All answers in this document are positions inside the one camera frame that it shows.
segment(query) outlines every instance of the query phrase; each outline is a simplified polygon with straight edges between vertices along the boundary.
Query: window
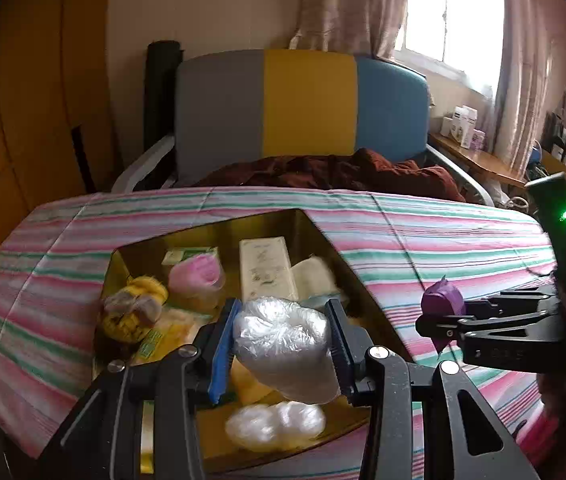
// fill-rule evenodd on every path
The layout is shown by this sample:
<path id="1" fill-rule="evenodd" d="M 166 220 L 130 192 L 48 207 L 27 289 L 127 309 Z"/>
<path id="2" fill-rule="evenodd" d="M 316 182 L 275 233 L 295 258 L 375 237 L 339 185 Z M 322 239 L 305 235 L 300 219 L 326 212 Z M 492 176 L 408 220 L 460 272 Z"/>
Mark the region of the window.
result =
<path id="1" fill-rule="evenodd" d="M 394 57 L 492 97 L 500 73 L 503 10 L 503 0 L 408 0 Z"/>

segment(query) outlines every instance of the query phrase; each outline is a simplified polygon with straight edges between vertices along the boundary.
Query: headboard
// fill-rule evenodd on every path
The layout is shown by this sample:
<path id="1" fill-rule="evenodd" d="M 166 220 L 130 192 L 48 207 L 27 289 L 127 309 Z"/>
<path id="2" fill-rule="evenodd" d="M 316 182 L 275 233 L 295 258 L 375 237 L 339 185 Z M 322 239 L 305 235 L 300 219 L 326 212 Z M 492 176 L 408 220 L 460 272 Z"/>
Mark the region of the headboard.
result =
<path id="1" fill-rule="evenodd" d="M 177 70 L 178 180 L 271 155 L 349 155 L 391 161 L 425 150 L 425 78 L 367 57 L 308 50 L 238 50 Z"/>

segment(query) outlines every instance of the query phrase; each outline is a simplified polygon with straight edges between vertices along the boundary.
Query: metal bolt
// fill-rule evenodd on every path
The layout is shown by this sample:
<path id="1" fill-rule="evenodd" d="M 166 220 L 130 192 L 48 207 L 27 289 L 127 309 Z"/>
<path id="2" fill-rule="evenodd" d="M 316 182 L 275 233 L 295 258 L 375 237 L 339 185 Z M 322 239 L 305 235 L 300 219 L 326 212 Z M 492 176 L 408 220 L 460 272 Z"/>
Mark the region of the metal bolt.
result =
<path id="1" fill-rule="evenodd" d="M 390 351 L 384 346 L 372 346 L 368 352 L 375 359 L 385 359 L 390 356 Z"/>
<path id="2" fill-rule="evenodd" d="M 194 357 L 199 353 L 199 349 L 194 345 L 183 345 L 179 346 L 177 352 L 179 352 L 181 357 Z"/>
<path id="3" fill-rule="evenodd" d="M 121 359 L 115 359 L 114 361 L 110 361 L 108 363 L 108 371 L 111 374 L 118 374 L 124 369 L 125 369 L 125 361 L 122 361 Z"/>
<path id="4" fill-rule="evenodd" d="M 443 361 L 441 363 L 441 370 L 443 370 L 447 375 L 454 375 L 458 373 L 459 367 L 454 361 Z"/>

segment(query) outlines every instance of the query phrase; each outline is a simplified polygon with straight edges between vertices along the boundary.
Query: yellow strip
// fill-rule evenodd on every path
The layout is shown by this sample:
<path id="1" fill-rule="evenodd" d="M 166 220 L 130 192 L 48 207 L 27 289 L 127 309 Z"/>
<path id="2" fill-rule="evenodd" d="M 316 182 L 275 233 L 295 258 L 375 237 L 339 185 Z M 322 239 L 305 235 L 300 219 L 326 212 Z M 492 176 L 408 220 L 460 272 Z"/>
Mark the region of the yellow strip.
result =
<path id="1" fill-rule="evenodd" d="M 266 50 L 263 156 L 351 155 L 357 127 L 352 56 Z"/>

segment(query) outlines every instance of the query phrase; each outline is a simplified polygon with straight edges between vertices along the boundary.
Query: purple object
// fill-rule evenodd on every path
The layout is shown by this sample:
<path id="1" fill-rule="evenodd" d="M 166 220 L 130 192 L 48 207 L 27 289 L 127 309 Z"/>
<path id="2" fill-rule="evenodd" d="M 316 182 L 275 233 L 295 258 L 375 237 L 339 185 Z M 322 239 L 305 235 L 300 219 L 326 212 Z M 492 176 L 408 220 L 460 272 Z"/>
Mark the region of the purple object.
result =
<path id="1" fill-rule="evenodd" d="M 461 292 L 445 276 L 434 285 L 428 286 L 421 298 L 423 314 L 439 314 L 442 316 L 461 316 L 464 314 L 465 302 Z M 440 354 L 452 339 L 432 338 L 434 348 Z"/>

